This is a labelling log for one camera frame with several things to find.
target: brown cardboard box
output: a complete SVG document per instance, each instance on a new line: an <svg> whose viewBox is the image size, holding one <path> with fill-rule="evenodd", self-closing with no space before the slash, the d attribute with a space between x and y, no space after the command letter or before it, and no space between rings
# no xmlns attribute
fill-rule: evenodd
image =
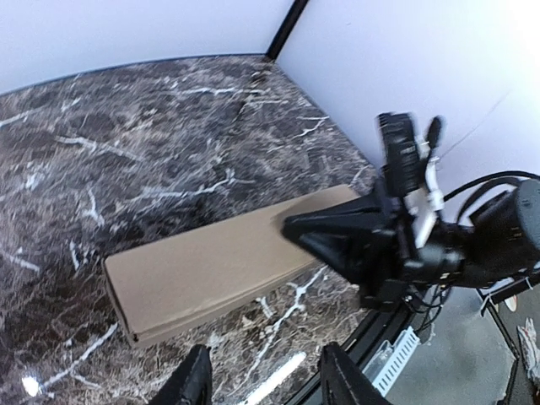
<svg viewBox="0 0 540 405"><path fill-rule="evenodd" d="M356 197L336 186L110 256L109 293L130 343L171 338L298 276L315 260L281 236L282 218Z"/></svg>

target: white wall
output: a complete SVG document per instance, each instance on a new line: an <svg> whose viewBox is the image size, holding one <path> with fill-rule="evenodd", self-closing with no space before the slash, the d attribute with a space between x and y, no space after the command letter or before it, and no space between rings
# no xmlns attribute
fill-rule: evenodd
<svg viewBox="0 0 540 405"><path fill-rule="evenodd" d="M540 174L535 4L311 0L278 63L378 166L375 116L411 111L423 129L446 119L445 192L498 170Z"/></svg>
<svg viewBox="0 0 540 405"><path fill-rule="evenodd" d="M293 0L0 0L0 94L131 62L264 53Z"/></svg>

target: black frame edge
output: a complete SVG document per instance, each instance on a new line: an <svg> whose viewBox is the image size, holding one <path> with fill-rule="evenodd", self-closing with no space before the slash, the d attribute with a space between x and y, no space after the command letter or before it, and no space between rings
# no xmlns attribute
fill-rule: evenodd
<svg viewBox="0 0 540 405"><path fill-rule="evenodd" d="M287 16L279 27L278 32L273 37L272 44L270 44L270 47L267 50L266 55L269 59L273 61L278 59L279 53L284 48L285 42L289 38L290 33L293 31L296 22L309 1L310 0L294 0Z"/></svg>

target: marble surface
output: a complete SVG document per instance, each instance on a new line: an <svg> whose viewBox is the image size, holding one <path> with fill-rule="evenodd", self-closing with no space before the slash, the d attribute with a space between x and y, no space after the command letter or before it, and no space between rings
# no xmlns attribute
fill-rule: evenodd
<svg viewBox="0 0 540 405"><path fill-rule="evenodd" d="M362 319L354 287L314 268L132 349L102 259L329 186L365 193L374 177L262 57L144 63L0 96L0 403L146 403L195 343L213 348L216 403L253 403L272 373L305 356L261 403L283 402L321 346Z"/></svg>

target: gray floor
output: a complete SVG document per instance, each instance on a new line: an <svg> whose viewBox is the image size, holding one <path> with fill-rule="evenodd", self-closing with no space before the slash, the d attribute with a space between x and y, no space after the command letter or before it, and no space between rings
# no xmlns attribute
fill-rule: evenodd
<svg viewBox="0 0 540 405"><path fill-rule="evenodd" d="M493 405L514 361L493 318L479 314L473 289L454 289L431 339L416 349L386 399L395 405Z"/></svg>

